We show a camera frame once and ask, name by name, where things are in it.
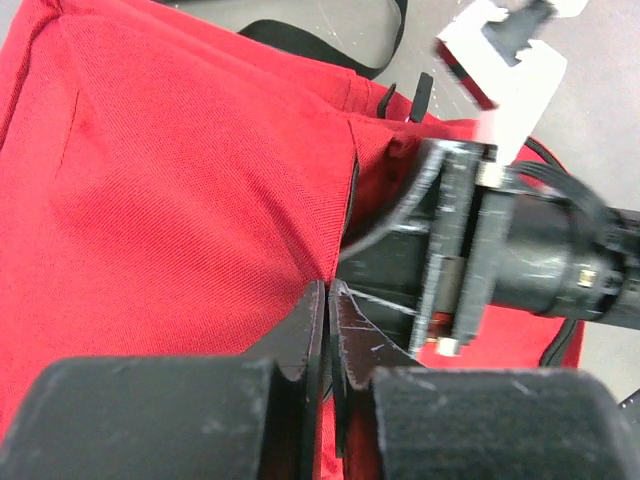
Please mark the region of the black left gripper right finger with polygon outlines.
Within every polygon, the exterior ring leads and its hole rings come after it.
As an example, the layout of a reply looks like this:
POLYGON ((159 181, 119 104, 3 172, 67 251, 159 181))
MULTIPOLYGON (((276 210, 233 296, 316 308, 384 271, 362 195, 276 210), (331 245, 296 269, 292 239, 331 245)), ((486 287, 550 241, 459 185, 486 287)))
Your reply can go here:
POLYGON ((635 479, 636 426, 568 369, 420 365, 356 305, 328 295, 336 453, 348 479, 635 479))

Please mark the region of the red student backpack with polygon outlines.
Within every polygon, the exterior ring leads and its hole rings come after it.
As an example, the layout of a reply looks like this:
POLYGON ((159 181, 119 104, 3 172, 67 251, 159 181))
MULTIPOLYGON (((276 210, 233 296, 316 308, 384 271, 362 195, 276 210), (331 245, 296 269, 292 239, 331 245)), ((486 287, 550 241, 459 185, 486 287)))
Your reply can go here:
POLYGON ((409 119, 351 68, 150 1, 25 1, 1 50, 1 434, 72 356, 237 353, 330 280, 350 218, 426 136, 539 118, 409 119))

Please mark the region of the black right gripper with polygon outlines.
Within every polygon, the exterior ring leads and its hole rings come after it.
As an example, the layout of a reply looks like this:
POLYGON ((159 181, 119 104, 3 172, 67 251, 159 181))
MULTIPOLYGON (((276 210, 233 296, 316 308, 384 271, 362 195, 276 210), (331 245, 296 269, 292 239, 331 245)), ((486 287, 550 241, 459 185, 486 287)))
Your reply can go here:
POLYGON ((438 354, 455 356, 476 338, 513 218, 495 146, 440 147, 430 235, 392 232, 337 270, 362 313, 412 356, 428 340, 438 354))

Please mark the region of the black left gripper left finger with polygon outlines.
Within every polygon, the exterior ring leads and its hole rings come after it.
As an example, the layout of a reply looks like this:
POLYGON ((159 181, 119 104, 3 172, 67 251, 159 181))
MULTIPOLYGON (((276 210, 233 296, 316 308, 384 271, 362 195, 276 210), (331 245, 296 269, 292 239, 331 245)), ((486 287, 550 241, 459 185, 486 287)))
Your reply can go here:
POLYGON ((237 356, 84 357, 37 378, 5 479, 316 479, 325 287, 237 356))

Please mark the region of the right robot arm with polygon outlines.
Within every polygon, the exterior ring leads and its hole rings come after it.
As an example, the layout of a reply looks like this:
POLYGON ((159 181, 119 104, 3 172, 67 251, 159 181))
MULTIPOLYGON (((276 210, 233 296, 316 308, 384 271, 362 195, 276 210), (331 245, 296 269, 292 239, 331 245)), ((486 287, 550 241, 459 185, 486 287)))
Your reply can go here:
POLYGON ((639 216, 490 145, 427 139, 390 201, 351 230, 338 275, 409 353, 457 355, 489 305, 639 325, 639 216))

